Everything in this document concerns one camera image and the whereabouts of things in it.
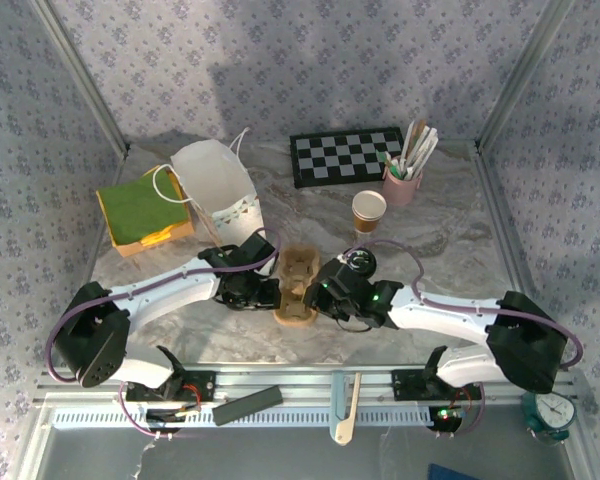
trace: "white plastic bag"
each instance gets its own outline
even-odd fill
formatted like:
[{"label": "white plastic bag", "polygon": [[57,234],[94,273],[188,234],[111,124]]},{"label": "white plastic bag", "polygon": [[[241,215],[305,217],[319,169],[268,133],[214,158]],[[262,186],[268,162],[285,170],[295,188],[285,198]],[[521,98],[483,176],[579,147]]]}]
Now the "white plastic bag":
[{"label": "white plastic bag", "polygon": [[[173,166],[165,164],[154,172],[158,195],[170,202],[191,202],[216,245],[241,245],[263,226],[258,194],[238,158],[248,130],[245,128],[229,147],[217,140],[187,145],[171,157]],[[231,148],[236,141],[238,146],[233,153]],[[166,167],[171,167],[188,198],[171,199],[158,191],[155,175]]]}]

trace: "chessboard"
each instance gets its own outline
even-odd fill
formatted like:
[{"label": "chessboard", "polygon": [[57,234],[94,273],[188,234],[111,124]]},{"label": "chessboard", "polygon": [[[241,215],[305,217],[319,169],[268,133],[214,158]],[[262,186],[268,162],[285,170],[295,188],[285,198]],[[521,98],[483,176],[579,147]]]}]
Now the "chessboard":
[{"label": "chessboard", "polygon": [[376,150],[400,155],[402,133],[397,127],[295,135],[291,163],[296,188],[372,182],[382,179],[384,164]]}]

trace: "wall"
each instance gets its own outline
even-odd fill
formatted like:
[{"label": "wall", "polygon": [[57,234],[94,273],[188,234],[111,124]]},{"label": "wall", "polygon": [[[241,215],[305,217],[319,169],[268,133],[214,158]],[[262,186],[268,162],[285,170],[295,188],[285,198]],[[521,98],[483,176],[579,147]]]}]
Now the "wall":
[{"label": "wall", "polygon": [[0,478],[117,160],[27,2],[0,2]]},{"label": "wall", "polygon": [[488,160],[535,296],[584,341],[600,452],[600,0],[576,2]]},{"label": "wall", "polygon": [[427,117],[474,138],[544,0],[54,0],[128,140]]}]

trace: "pen holder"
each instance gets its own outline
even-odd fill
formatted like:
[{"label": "pen holder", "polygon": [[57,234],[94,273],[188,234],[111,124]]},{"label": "pen holder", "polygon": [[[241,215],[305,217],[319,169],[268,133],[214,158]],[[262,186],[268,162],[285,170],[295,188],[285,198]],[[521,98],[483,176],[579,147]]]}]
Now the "pen holder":
[{"label": "pen holder", "polygon": [[384,185],[382,186],[382,196],[389,205],[403,207],[413,200],[416,190],[420,188],[422,182],[422,173],[417,178],[412,180],[400,180],[394,177],[389,172],[389,169],[384,169]]}]

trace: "blue object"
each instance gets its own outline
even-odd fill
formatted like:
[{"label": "blue object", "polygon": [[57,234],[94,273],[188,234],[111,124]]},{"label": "blue object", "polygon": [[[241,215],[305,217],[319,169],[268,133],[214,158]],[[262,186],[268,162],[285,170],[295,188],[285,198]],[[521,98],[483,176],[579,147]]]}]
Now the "blue object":
[{"label": "blue object", "polygon": [[429,480],[478,480],[462,473],[454,472],[448,468],[432,463],[429,465]]}]

